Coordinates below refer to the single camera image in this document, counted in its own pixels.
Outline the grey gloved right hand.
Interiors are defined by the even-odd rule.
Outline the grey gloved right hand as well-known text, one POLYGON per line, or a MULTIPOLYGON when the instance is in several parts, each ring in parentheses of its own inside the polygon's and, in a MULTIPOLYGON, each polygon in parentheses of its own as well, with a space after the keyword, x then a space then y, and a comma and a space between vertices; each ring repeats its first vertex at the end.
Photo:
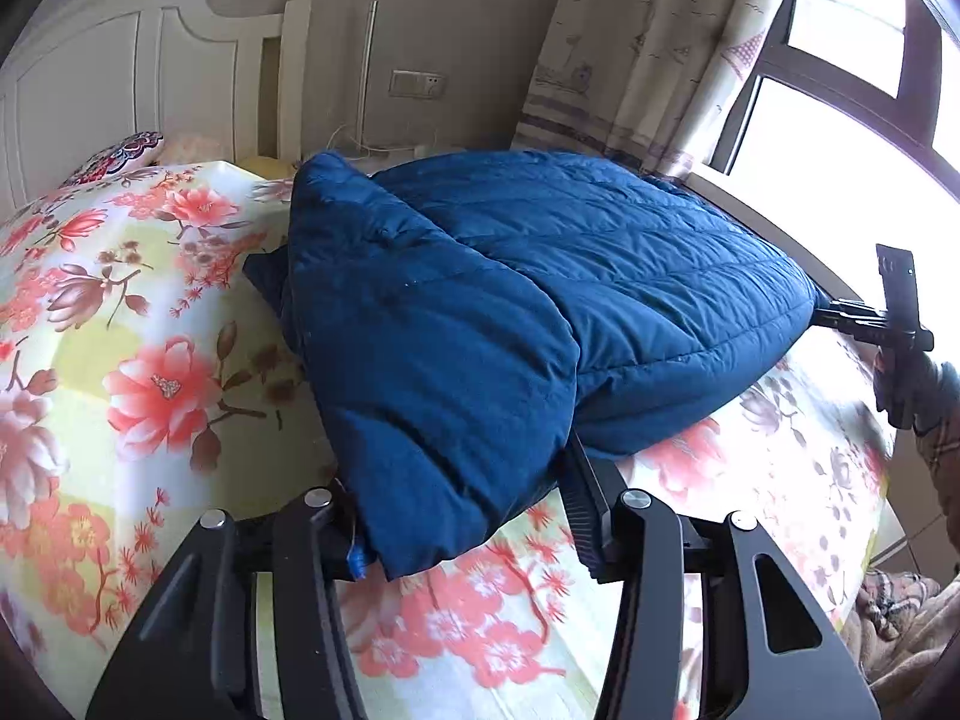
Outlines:
POLYGON ((895 349, 880 349, 874 359, 874 397, 877 410, 887 415, 906 403, 900 429, 910 426, 916 437, 923 437, 957 410, 958 374, 948 362, 926 353, 907 358, 895 349))

